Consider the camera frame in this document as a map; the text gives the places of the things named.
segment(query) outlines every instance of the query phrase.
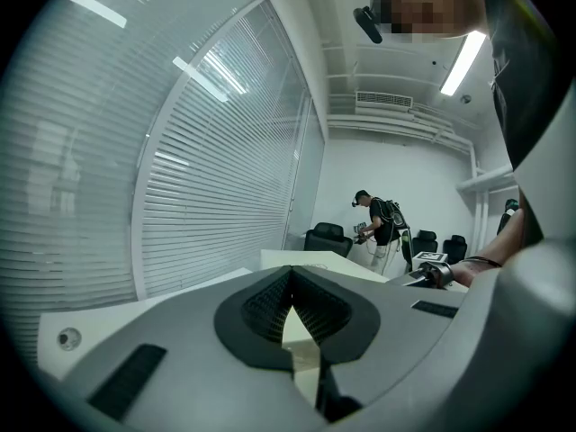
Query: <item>white pipe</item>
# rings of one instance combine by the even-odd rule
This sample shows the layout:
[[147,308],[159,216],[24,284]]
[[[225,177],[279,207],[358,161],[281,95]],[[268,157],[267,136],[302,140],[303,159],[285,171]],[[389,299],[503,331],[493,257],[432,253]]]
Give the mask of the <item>white pipe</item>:
[[478,126],[475,123],[472,123],[471,121],[461,119],[457,115],[453,115],[449,112],[441,111],[440,109],[436,109],[435,107],[430,107],[429,105],[424,105],[421,103],[415,103],[414,106],[418,107],[419,109],[423,109],[425,111],[428,110],[428,111],[431,111],[432,113],[437,113],[438,115],[442,115],[442,116],[446,117],[448,120],[451,120],[453,122],[458,122],[458,123],[462,124],[463,126],[467,126],[468,128],[472,128],[473,130],[480,130],[481,129],[480,126]]
[[478,240],[478,250],[484,248],[486,242],[486,230],[488,229],[488,191],[482,194],[482,227],[480,229],[480,239]]
[[476,150],[474,145],[470,145],[470,165],[472,167],[472,179],[478,177],[478,167],[476,166]]
[[417,119],[416,119],[416,122],[417,122],[417,123],[422,123],[423,125],[427,125],[427,126],[432,126],[432,127],[435,127],[435,128],[439,128],[439,129],[442,130],[442,131],[450,131],[451,133],[454,133],[454,130],[452,129],[452,127],[446,127],[445,125],[440,124],[440,123],[436,123],[436,122],[434,122],[434,121],[424,120],[424,119],[421,119],[421,118],[417,118]]
[[487,187],[490,183],[494,182],[495,180],[512,174],[512,165],[508,164],[505,166],[501,166],[500,168],[496,168],[493,171],[489,171],[484,175],[480,175],[478,177],[468,179],[467,181],[463,181],[456,185],[456,189],[461,192],[465,192],[469,189],[479,190],[483,187]]
[[[417,131],[417,130],[410,130],[406,127],[394,126],[394,125],[374,125],[371,123],[366,123],[366,124],[360,124],[359,123],[356,125],[352,125],[352,124],[350,124],[349,121],[342,121],[342,122],[329,121],[328,126],[330,128],[341,128],[341,129],[347,129],[347,130],[362,130],[362,131],[374,131],[374,132],[380,132],[380,133],[388,133],[388,134],[394,134],[397,136],[406,136],[406,137],[414,138],[417,140],[425,140],[427,142],[430,142],[433,138],[429,134],[422,133],[422,132]],[[458,152],[462,152],[465,155],[468,155],[468,153],[469,153],[468,148],[463,147],[460,144],[450,142],[448,139],[440,138],[440,139],[438,139],[437,143],[441,144],[445,147],[448,147],[452,150],[457,150]]]
[[407,120],[414,122],[415,117],[407,112],[385,111],[376,107],[358,107],[355,108],[356,115],[377,115],[378,117],[388,117],[392,119]]
[[490,195],[499,194],[500,192],[507,192],[507,191],[512,191],[512,190],[518,190],[518,186],[517,185],[511,185],[510,187],[503,187],[501,189],[496,189],[494,191],[490,191]]
[[472,231],[472,244],[470,246],[469,254],[476,253],[476,246],[478,245],[478,237],[480,236],[480,217],[482,213],[482,202],[480,194],[476,193],[476,209],[474,211],[474,229]]
[[[329,122],[350,122],[350,123],[369,122],[369,123],[373,123],[373,124],[382,123],[382,124],[387,124],[387,125],[399,125],[399,126],[411,128],[413,130],[421,130],[424,132],[428,132],[428,133],[430,133],[430,137],[429,137],[430,140],[432,140],[432,138],[434,138],[434,135],[438,131],[437,126],[427,126],[427,125],[422,125],[422,124],[414,122],[414,121],[406,121],[406,120],[399,120],[399,119],[385,118],[385,117],[376,117],[376,116],[370,116],[370,115],[330,114],[328,116],[328,121]],[[469,150],[470,146],[472,145],[472,142],[469,139],[461,138],[460,136],[457,136],[453,133],[447,133],[445,135],[445,137],[448,140],[464,144],[464,146],[466,147],[466,153],[468,153],[468,150]]]
[[434,115],[431,115],[429,113],[419,112],[416,109],[409,109],[409,112],[411,114],[413,114],[415,117],[419,117],[419,118],[424,119],[424,120],[430,120],[432,122],[438,122],[439,124],[444,125],[450,129],[452,129],[453,125],[448,120],[444,120],[444,119],[441,119],[439,117],[435,117]]

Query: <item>air vent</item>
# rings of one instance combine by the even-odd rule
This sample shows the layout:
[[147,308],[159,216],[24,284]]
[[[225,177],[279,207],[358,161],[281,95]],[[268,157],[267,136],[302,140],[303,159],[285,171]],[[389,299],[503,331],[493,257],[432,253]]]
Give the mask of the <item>air vent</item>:
[[412,108],[413,103],[414,99],[409,96],[367,91],[356,92],[356,107],[378,107],[407,112],[408,109]]

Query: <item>ceiling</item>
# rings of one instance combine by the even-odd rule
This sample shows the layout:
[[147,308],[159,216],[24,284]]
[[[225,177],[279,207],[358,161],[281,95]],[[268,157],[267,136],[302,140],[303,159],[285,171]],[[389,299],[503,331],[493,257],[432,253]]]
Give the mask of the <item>ceiling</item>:
[[[360,90],[411,96],[415,103],[479,127],[495,118],[491,45],[487,40],[455,94],[446,96],[440,93],[440,86],[464,38],[402,42],[384,34],[383,43],[375,45],[352,15],[355,8],[369,5],[370,0],[309,1],[328,67],[331,113],[349,112],[354,108],[353,94]],[[464,104],[463,95],[472,100]]]

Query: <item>gray surface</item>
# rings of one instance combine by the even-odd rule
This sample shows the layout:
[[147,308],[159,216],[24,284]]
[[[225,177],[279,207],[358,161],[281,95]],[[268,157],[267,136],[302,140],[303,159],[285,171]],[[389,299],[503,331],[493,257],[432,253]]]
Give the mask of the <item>gray surface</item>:
[[380,312],[380,330],[362,358],[332,366],[340,394],[364,405],[406,376],[452,323],[447,317],[412,309],[412,304],[423,300],[460,307],[464,299],[462,293],[355,280],[316,267],[305,268],[363,295]]
[[490,429],[558,355],[576,320],[576,246],[546,242],[480,274],[418,366],[332,431]]
[[326,423],[288,373],[250,368],[214,332],[214,312],[268,271],[164,301],[112,335],[70,373],[65,385],[86,398],[139,344],[167,349],[125,424],[144,431],[293,431]]
[[438,414],[477,347],[497,274],[489,271],[479,275],[470,291],[462,294],[463,303],[450,326],[393,389],[382,389],[380,398],[331,430],[429,432],[429,422]]
[[[248,368],[214,333],[219,303],[277,269],[164,301],[89,354],[66,385],[85,398],[137,344],[151,343],[168,354],[126,419],[136,429],[480,429],[521,398],[562,346],[576,318],[575,257],[573,244],[540,244],[501,271],[480,274],[466,294],[305,267],[361,293],[382,316],[365,354],[331,368],[340,393],[364,404],[331,425],[298,393],[289,374]],[[410,307],[417,300],[459,311],[453,319],[427,314]]]

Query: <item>window blind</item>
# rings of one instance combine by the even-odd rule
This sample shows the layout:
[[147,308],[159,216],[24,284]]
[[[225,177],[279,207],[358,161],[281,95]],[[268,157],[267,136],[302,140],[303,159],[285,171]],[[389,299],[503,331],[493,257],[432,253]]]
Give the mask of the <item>window blind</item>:
[[148,296],[258,268],[261,248],[282,248],[308,112],[293,58],[272,7],[261,4],[198,66],[211,86],[191,79],[155,125],[165,130],[146,189]]
[[181,71],[253,0],[51,0],[0,103],[0,298],[35,357],[39,316],[136,299],[130,218],[140,153]]

